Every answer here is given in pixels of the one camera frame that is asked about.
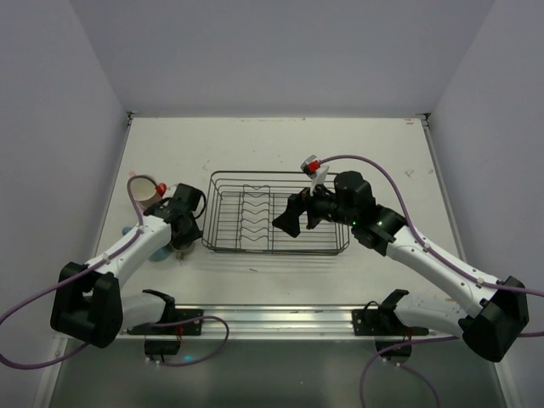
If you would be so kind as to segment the small olive green mug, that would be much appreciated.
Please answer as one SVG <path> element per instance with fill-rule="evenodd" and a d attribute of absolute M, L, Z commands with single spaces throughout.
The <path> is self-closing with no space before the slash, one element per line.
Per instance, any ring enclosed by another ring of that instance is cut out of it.
<path fill-rule="evenodd" d="M 195 243 L 191 242 L 187 245 L 182 245 L 181 247 L 171 246 L 172 252 L 177 260 L 184 260 L 188 255 L 190 255 L 195 249 Z"/>

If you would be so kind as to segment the blue butterfly mug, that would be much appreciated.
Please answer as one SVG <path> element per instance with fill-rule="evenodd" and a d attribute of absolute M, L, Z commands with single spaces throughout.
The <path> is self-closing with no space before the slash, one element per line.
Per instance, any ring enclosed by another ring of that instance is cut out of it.
<path fill-rule="evenodd" d="M 122 235 L 128 234 L 132 230 L 132 227 L 124 227 L 122 229 Z M 148 260 L 150 262 L 158 263 L 161 261 L 166 260 L 171 253 L 169 246 L 164 246 L 157 251 L 155 251 L 151 256 L 149 256 Z"/>

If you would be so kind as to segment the pink faceted mug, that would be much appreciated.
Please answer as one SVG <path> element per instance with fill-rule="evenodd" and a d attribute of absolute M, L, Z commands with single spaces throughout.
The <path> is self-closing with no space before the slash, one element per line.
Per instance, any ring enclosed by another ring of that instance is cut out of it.
<path fill-rule="evenodd" d="M 159 184 L 150 175 L 136 178 L 131 183 L 133 197 L 142 208 L 150 207 L 162 198 L 158 188 Z"/>

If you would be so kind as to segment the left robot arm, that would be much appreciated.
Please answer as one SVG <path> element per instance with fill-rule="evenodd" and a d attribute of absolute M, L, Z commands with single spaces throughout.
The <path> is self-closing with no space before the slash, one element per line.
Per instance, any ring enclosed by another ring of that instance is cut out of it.
<path fill-rule="evenodd" d="M 178 184 L 173 195 L 140 212 L 111 248 L 85 264 L 68 263 L 59 273 L 51 328 L 103 349 L 123 330 L 173 323 L 173 297 L 151 289 L 124 297 L 122 288 L 163 247 L 183 250 L 200 239 L 196 220 L 206 204 L 201 190 Z"/>

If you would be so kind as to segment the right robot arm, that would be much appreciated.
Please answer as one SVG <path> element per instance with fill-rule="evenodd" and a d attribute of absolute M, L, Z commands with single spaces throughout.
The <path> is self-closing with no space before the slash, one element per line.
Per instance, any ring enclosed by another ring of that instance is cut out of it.
<path fill-rule="evenodd" d="M 524 284 L 513 276 L 500 280 L 433 248 L 411 231 L 404 216 L 377 204 L 360 173 L 339 173 L 333 184 L 329 190 L 313 177 L 309 187 L 289 196 L 273 225 L 293 238 L 301 233 L 302 214 L 310 230 L 322 221 L 350 227 L 362 246 L 414 270 L 447 296 L 424 302 L 396 290 L 380 305 L 391 321 L 459 337 L 478 356 L 501 361 L 530 320 Z"/>

